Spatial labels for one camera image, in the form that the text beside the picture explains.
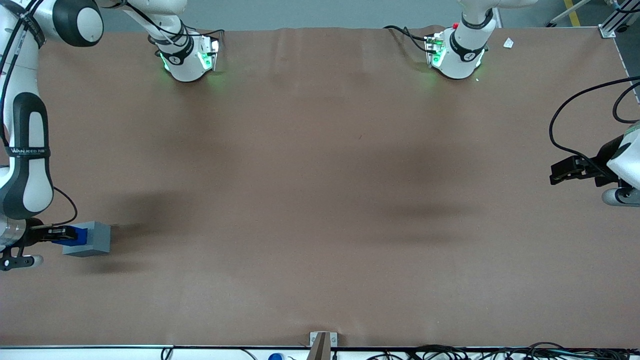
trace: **white robotic arm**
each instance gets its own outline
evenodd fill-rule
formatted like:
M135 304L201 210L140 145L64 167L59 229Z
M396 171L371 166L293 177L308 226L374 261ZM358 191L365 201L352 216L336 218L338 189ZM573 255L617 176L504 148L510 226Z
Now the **white robotic arm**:
M38 50L46 38L77 47L93 46L103 34L99 5L120 8L149 32L165 68L179 81L194 81L215 66L217 39L187 28L177 14L186 0L0 0L0 115L7 134L0 140L9 164L0 166L0 270L31 267L41 258L24 256L39 241L77 240L75 228L43 225L35 216L49 207L49 134L45 104L37 87ZM12 249L18 249L17 256Z
M214 69L218 41L187 28L178 17L187 0L98 0L97 4L124 11L147 30L165 69L176 80L194 81Z
M493 8L523 8L538 0L458 0L462 20L428 41L429 65L452 79L464 79L480 66L486 42L496 27Z

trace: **brown table surface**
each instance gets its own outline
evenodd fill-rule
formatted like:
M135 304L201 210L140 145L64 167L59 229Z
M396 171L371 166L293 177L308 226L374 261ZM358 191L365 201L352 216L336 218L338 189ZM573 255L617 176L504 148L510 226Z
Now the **brown table surface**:
M116 227L108 256L41 244L0 274L1 344L638 346L638 210L548 183L556 108L625 76L596 29L497 30L463 81L397 33L283 29L227 33L221 72L183 84L145 37L42 49L54 184ZM558 141L622 134L625 87Z

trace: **cable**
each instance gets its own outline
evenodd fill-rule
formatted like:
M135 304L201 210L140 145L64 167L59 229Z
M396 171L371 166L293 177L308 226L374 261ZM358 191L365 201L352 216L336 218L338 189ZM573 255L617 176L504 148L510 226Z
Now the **cable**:
M185 33L185 34L178 34L178 33L172 33L171 31L165 30L163 28L161 28L160 26L158 26L153 20L151 20L151 18L149 16L147 16L147 14L143 13L140 9L138 9L137 7L131 5L131 4L127 4L127 6L129 8L131 8L135 13L137 13L142 19L145 19L145 21L147 21L149 24L153 25L156 29L158 29L158 31L162 31L163 33L167 33L169 35L176 35L176 36L184 36L184 37L199 37L202 35L211 35L211 34L215 34L215 33L224 33L225 30L224 29L218 29L218 30L214 30L214 31L210 31L208 33L198 33L198 34L189 34L189 33ZM191 26L186 26L184 25L185 28L191 29L191 30L196 30L195 28L192 28Z
M73 208L74 208L74 217L72 217L70 220L67 220L65 222L58 222L57 224L51 224L51 226L67 225L70 222L74 221L78 217L78 208L77 208L75 202L71 199L71 197L69 197L69 195L67 195L65 192L63 192L62 190L60 190L59 188L57 188L55 186L53 187L53 190L56 190L62 196L67 198L67 200L69 201L69 204L71 204L71 206L73 206Z
M418 42L416 40L424 41L424 37L421 38L421 37L418 37L416 35L411 34L409 32L409 29L406 26L403 29L401 29L401 28L398 28L395 25L388 25L388 26L385 26L383 29L397 30L400 33L402 33L404 36L406 36L409 39L411 39L411 41L415 44L415 46L418 49L424 51L425 53L429 53L429 54L435 54L436 53L434 50L427 50L427 49L423 48L422 46L420 46L420 44L418 44Z
M636 122L640 121L640 119L637 120L625 120L623 118L621 118L618 115L618 106L620 105L620 102L622 101L622 99L625 98L625 96L627 96L628 93L630 93L631 91L633 91L633 89L637 88L638 86L640 86L640 82L635 83L633 85L631 85L630 87L628 87L625 91L622 92L622 94L620 94L620 96L616 99L616 102L613 104L613 118L616 119L616 121L621 122L623 124L635 124Z
M619 13L637 13L640 12L640 9L634 9L634 10L622 10L621 8L617 8L615 9L617 12Z
M173 348L164 348L162 349L162 352L160 352L160 360L169 360L171 358L171 355L173 355Z
M560 115L560 112L564 109L565 106L567 106L567 104L569 104L569 102L572 102L575 98L577 98L578 96L584 95L588 92L592 92L593 90L598 90L607 86L611 86L611 85L615 85L615 84L620 84L620 83L625 83L627 81L636 81L636 80L640 80L640 76L634 76L631 78L624 78L624 79L618 79L618 80L614 80L614 81L608 81L606 83L602 83L599 85L595 85L592 86L590 88L587 88L581 92L578 92L576 94L574 94L573 96L571 96L569 99L567 99L565 102L562 103L562 105L560 105L560 107L558 108L558 110L556 110L556 113L554 114L554 116L551 118L551 121L549 122L549 140L551 140L551 143L557 147L560 150L564 150L566 152L570 152L572 154L575 154L577 156L580 156L584 161L588 162L589 165L591 165L592 167L594 167L595 169L597 169L602 175L604 175L606 178L608 178L611 181L617 181L618 179L613 179L613 176L610 175L610 173L606 172L605 170L603 170L601 167L599 167L595 162L593 162L593 160L591 160L590 158L588 158L585 154L577 151L577 150L573 150L571 148L562 146L560 144L558 144L556 142L556 139L554 138L554 124L556 123L556 119L558 118L558 115Z
M246 352L249 356L251 356L251 358L252 358L253 360L258 360L258 358L257 358L257 357L255 357L255 355L253 355L253 354L252 354L252 353L250 353L249 351L247 351L247 350L245 350L245 349L243 349L243 348L242 348L242 349L240 349L240 350L242 350L242 351Z
M379 357L382 357L384 359L394 358L394 359L397 359L397 360L404 360L402 357L399 357L398 355L390 354L389 352L384 352L384 353L382 353L380 355L372 356L372 357L368 358L367 360L379 360L378 359Z

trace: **gray box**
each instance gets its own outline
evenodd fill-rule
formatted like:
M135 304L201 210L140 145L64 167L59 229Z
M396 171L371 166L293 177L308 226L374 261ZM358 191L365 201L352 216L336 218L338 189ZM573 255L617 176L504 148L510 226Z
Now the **gray box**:
M63 245L63 255L86 258L87 256L109 254L109 251L111 251L111 226L95 221L73 224L71 226L78 227L80 229L87 229L86 245Z

